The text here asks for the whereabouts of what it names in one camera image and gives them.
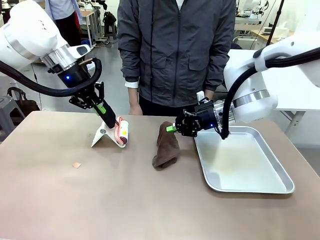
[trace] white shirt cuff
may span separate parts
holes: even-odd
[[[134,82],[125,81],[124,85],[130,89],[137,89],[139,87],[139,82],[138,81],[134,81]]]

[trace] jacket zipper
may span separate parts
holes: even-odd
[[[176,61],[175,61],[175,79],[173,85],[173,98],[172,98],[172,106],[175,105],[175,97],[176,97],[176,88],[177,88],[177,76],[178,76],[178,59],[179,59],[179,50],[180,50],[180,28],[181,28],[181,10],[186,1],[183,2],[181,9],[179,10],[178,4],[176,3],[176,7],[178,9],[178,48],[176,52]]]

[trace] paper scrap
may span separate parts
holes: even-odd
[[[72,166],[76,169],[78,169],[82,164],[81,163],[78,163],[78,162],[75,162],[74,164],[72,164]]]

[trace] man in gray jacket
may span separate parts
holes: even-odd
[[[120,0],[118,48],[130,114],[177,116],[224,79],[235,0]]]

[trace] jacket sleeve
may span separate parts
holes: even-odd
[[[135,83],[140,76],[141,31],[138,24],[138,0],[120,0],[118,7],[118,49],[125,81]]]
[[[209,69],[205,89],[215,91],[224,80],[224,69],[229,60],[228,52],[235,34],[236,1],[222,0],[219,22],[210,48]]]

